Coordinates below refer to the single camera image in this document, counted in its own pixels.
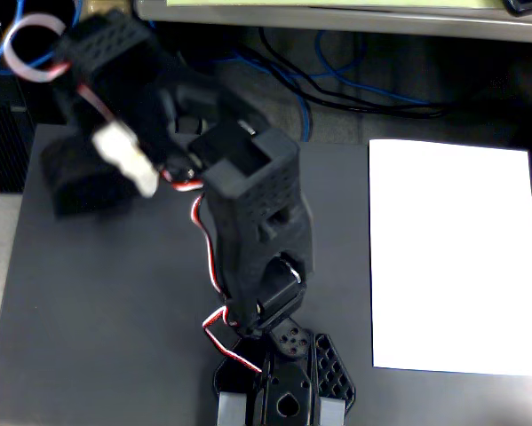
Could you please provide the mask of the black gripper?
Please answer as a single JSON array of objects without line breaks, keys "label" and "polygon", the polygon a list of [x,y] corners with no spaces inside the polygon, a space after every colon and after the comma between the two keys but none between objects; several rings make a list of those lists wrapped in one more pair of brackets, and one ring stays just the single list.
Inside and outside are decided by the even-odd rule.
[{"label": "black gripper", "polygon": [[[91,142],[99,156],[144,198],[153,197],[158,188],[154,165],[179,168],[179,146],[169,132],[177,121],[172,92],[178,81],[179,69],[171,66],[113,66],[94,75],[77,67],[67,71],[67,118],[87,138],[96,130]],[[83,97],[85,88],[103,103],[111,120],[120,122],[107,123]]]}]

